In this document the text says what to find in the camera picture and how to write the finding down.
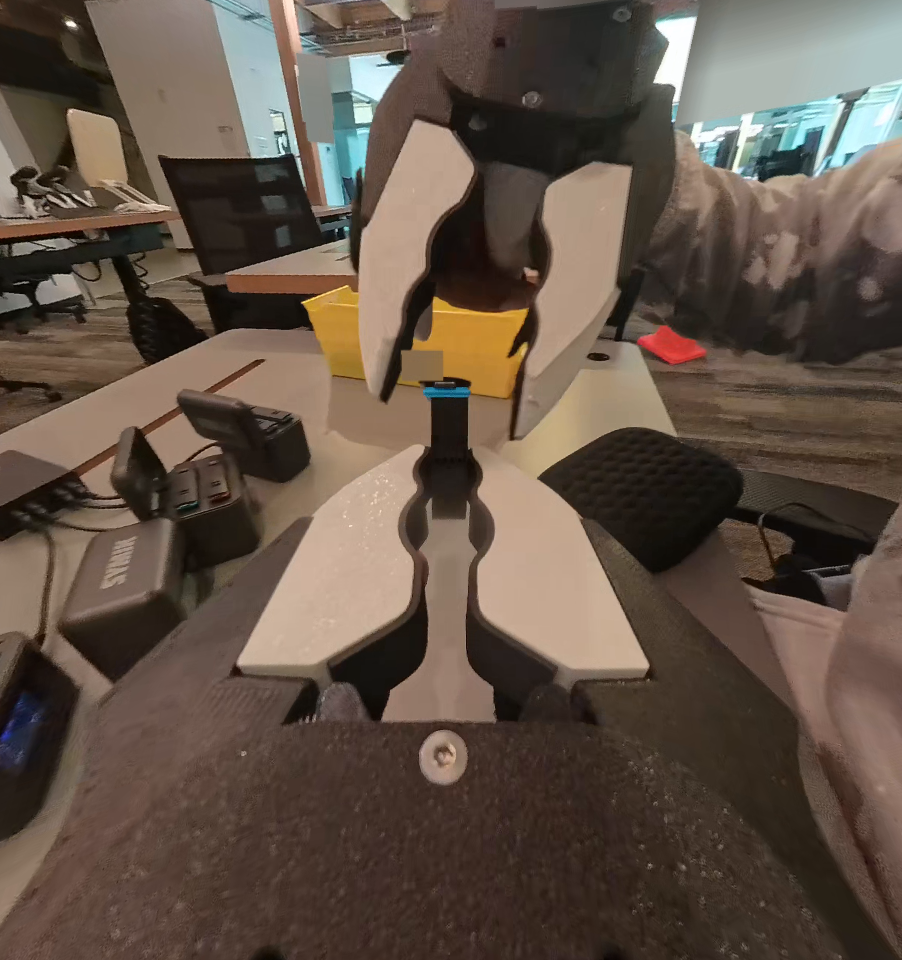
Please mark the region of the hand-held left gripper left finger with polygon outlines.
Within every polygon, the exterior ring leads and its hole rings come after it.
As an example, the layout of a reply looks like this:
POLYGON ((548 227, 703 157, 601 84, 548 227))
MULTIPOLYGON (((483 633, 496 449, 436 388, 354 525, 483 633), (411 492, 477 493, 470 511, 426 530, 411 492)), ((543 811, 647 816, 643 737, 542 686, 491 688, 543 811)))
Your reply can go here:
POLYGON ((428 644, 426 453, 406 448, 314 513, 237 658, 241 675, 347 683, 384 715, 428 644))

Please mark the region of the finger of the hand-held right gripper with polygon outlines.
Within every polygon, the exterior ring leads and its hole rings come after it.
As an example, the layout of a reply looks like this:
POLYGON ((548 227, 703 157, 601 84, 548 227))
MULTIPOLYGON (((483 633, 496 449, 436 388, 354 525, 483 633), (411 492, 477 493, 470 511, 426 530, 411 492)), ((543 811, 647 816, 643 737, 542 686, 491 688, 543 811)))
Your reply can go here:
POLYGON ((526 438, 572 385, 620 296, 630 166, 592 162, 551 183, 540 226, 548 263, 513 398, 510 438, 526 438))
POLYGON ((367 388, 380 402, 390 401, 401 377, 403 352, 433 302, 434 238, 462 208, 477 174, 474 160, 450 128, 415 119, 361 230, 361 362, 367 388))

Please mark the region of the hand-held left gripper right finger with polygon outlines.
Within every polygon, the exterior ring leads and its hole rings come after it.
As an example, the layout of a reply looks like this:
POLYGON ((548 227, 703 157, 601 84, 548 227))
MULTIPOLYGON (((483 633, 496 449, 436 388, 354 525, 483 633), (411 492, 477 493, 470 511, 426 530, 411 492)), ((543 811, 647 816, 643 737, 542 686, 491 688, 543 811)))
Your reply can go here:
POLYGON ((576 510, 490 449, 475 448, 472 462, 466 655, 491 691, 489 718, 516 718, 540 687, 649 678, 576 510))

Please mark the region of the black battery charger case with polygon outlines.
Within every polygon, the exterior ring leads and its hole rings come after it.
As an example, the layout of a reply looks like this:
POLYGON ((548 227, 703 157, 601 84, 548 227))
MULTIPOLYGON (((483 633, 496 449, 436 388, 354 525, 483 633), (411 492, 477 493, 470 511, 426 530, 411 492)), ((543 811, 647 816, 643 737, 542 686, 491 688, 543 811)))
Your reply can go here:
POLYGON ((297 414, 198 390, 181 390, 177 405, 194 431, 234 460, 245 476, 283 484, 311 462, 297 414))
POLYGON ((183 619, 185 550, 164 518, 94 534, 58 620, 64 639, 118 681, 183 619))
POLYGON ((0 843, 42 809, 77 700, 73 680, 33 640, 0 635, 0 843))
POLYGON ((209 569, 247 554, 260 545, 259 508, 243 475, 227 454, 213 444, 190 459, 167 468, 138 427, 125 428, 110 470, 114 492, 138 522, 170 522, 183 540, 189 556, 199 569, 209 569), (183 463, 224 455, 228 461, 232 495, 218 506, 200 504, 198 510, 179 520, 165 514, 168 474, 183 463))

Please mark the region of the yellow plastic bin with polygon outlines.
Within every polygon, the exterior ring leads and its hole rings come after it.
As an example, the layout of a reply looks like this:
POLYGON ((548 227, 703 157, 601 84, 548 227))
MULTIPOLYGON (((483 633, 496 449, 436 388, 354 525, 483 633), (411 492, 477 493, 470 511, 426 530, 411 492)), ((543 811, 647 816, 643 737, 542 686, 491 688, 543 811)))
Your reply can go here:
MULTIPOLYGON (((359 297, 348 286, 307 298, 303 302, 331 376, 364 379, 359 344, 359 297)), ((445 378, 470 383, 473 394, 507 400, 512 396, 523 352, 510 353, 525 310, 478 313, 458 309, 436 299, 432 329, 412 348, 443 353, 445 378)))

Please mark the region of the black battery with orange edge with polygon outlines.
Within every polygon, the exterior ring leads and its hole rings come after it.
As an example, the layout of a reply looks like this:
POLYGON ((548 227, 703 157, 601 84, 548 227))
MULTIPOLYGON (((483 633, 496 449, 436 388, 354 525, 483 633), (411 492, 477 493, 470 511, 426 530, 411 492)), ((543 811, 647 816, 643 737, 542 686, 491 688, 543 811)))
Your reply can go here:
POLYGON ((227 458, 220 454, 194 462, 198 494, 202 505, 227 503, 232 495, 227 458))

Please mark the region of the red fabric item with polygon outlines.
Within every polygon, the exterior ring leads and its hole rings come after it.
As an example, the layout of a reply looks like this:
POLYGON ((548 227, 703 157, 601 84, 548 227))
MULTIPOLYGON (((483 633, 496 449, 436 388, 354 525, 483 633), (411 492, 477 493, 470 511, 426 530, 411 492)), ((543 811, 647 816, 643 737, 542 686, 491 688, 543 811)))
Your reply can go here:
POLYGON ((696 362, 707 356, 707 349, 703 345, 677 334, 666 325, 661 325, 653 332, 640 336, 637 344, 670 366, 696 362))

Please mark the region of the long wooden table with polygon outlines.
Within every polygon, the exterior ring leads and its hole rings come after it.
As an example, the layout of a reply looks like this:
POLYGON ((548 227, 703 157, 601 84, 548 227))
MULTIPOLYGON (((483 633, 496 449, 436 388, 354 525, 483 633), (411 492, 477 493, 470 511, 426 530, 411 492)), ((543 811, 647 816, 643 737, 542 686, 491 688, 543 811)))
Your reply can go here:
POLYGON ((230 270, 224 279, 227 289, 238 294, 291 294, 307 299, 345 286, 358 290, 345 239, 230 270))

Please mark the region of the dark rounded object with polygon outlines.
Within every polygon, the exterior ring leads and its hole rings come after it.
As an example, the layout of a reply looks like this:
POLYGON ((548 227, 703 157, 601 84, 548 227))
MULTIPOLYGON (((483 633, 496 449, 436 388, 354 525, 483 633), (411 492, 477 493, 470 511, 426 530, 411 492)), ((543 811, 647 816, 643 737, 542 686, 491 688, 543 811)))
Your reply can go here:
POLYGON ((640 427, 612 431, 539 480, 651 573, 672 570, 727 520, 745 488, 720 455, 640 427))

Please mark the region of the wooden pillar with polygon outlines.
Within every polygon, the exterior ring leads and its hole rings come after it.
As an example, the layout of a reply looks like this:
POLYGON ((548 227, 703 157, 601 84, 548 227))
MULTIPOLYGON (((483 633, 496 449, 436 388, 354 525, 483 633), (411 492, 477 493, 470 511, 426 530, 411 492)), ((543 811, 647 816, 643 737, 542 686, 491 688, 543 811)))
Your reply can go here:
POLYGON ((321 167, 320 152, 306 132, 298 84, 298 55, 302 42, 297 22, 294 1, 268 1, 269 14, 276 38, 278 56, 289 101, 294 138, 307 196, 314 207, 323 207, 326 192, 321 167))

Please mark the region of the small black bag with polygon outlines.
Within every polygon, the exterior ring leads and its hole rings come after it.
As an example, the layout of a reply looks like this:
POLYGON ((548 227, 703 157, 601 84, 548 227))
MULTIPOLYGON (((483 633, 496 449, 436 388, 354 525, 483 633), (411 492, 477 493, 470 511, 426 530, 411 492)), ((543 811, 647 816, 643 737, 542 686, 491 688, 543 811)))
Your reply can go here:
POLYGON ((151 366, 205 342, 208 337, 170 299, 144 296, 126 310, 131 341, 151 366))

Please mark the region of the black power adapter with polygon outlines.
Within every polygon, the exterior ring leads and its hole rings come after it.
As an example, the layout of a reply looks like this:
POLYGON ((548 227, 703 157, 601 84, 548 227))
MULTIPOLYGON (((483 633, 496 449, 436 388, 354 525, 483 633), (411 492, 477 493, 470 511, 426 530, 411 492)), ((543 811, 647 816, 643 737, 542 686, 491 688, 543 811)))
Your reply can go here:
POLYGON ((0 453, 0 542, 88 499, 76 473, 19 451, 0 453))

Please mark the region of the wooden office desk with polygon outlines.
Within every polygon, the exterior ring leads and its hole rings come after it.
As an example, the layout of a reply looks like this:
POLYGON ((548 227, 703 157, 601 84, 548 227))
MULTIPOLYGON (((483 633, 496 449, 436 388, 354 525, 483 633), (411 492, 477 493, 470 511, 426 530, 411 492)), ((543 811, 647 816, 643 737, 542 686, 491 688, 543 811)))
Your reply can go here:
POLYGON ((32 242, 42 238, 60 238, 70 234, 104 232, 124 227, 171 223, 181 219, 171 209, 116 211, 105 210, 63 218, 25 217, 0 218, 0 246, 17 242, 32 242))

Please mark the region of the black and white tools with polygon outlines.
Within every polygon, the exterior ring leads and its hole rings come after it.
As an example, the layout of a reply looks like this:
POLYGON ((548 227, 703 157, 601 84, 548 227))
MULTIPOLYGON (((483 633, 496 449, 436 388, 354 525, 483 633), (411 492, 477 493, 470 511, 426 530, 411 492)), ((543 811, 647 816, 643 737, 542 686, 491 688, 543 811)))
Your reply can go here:
POLYGON ((93 197, 87 192, 78 192, 67 185, 68 170, 55 166, 41 172, 30 165, 19 167, 9 176, 16 192, 17 203, 29 218, 42 215, 75 217, 96 210, 93 197))

